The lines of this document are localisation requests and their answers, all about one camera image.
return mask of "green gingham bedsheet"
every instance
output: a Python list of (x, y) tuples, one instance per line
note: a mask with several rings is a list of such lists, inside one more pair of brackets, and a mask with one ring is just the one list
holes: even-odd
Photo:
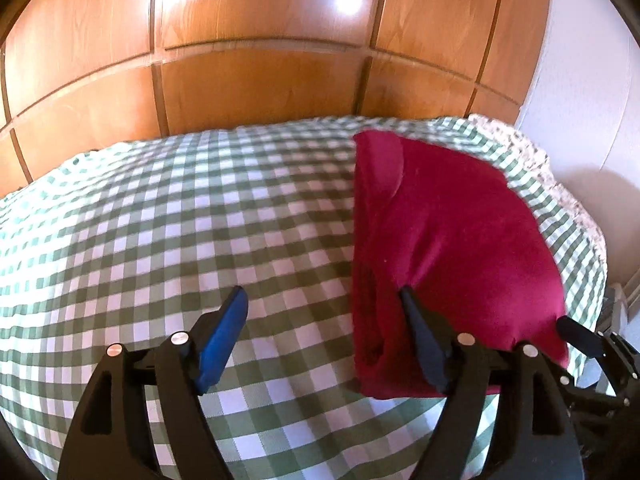
[[(249, 319), (201, 399), (234, 477), (410, 475), (444, 402), (356, 392), (351, 136), (363, 128), (503, 170), (538, 220), (569, 314), (593, 328), (606, 276), (584, 232), (466, 120), (323, 118), (116, 144), (0, 201), (0, 412), (48, 478), (105, 346), (157, 345), (236, 284), (249, 294)], [(570, 359), (576, 373), (573, 349)], [(178, 478), (147, 393), (159, 461)], [(484, 460), (496, 407), (488, 397), (468, 475)]]

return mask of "pillowcase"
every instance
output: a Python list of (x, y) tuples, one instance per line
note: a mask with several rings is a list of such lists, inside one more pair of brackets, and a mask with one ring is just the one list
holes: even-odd
[(431, 397), (398, 298), (411, 285), (458, 332), (508, 350), (528, 340), (568, 361), (556, 263), (504, 175), (392, 132), (355, 136), (353, 338), (362, 393)]
[(545, 150), (512, 126), (480, 114), (471, 114), (469, 122), (485, 137), (495, 140), (518, 157), (524, 169), (530, 171), (542, 187), (567, 211), (590, 239), (596, 256), (607, 270), (607, 244), (596, 221), (575, 196), (560, 184), (551, 171), (551, 161)]

